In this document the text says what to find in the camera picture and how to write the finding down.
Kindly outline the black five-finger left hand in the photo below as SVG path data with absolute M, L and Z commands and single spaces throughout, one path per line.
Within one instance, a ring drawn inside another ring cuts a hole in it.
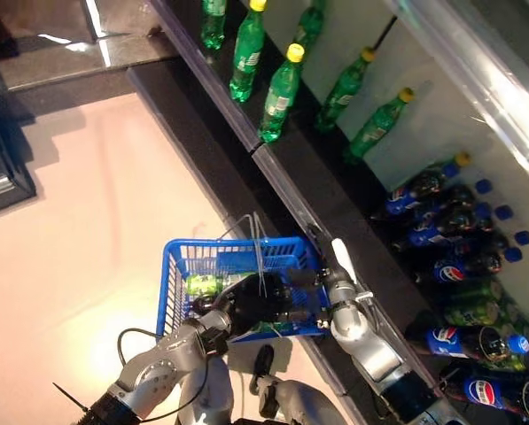
M 292 307 L 291 291 L 278 273 L 250 274 L 213 302 L 213 309 L 228 315 L 231 336 L 242 336 L 261 322 L 277 322 Z

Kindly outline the black five-finger right hand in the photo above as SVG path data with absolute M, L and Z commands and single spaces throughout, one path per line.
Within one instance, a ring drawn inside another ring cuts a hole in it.
M 311 223 L 307 225 L 307 235 L 319 254 L 318 269 L 290 269 L 287 276 L 295 287 L 319 285 L 328 289 L 335 282 L 338 269 L 331 238 L 317 225 Z

